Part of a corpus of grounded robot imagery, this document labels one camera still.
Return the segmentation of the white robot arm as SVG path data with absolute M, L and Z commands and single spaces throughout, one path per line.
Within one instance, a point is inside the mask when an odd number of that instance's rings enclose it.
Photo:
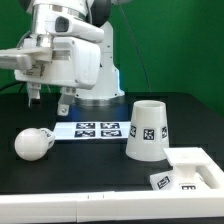
M 0 50 L 0 68 L 27 84 L 29 104 L 40 99 L 43 85 L 60 88 L 60 116 L 75 102 L 105 106 L 124 96 L 108 22 L 117 0 L 18 2 L 32 15 L 32 27 L 15 48 Z

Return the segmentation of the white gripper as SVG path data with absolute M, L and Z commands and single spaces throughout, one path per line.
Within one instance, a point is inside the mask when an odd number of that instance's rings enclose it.
M 29 107 L 40 102 L 40 84 L 64 86 L 57 114 L 67 116 L 75 88 L 92 89 L 96 84 L 100 55 L 97 44 L 80 39 L 55 39 L 53 47 L 33 47 L 28 39 L 23 48 L 0 50 L 0 68 L 12 69 L 16 80 L 28 82 Z

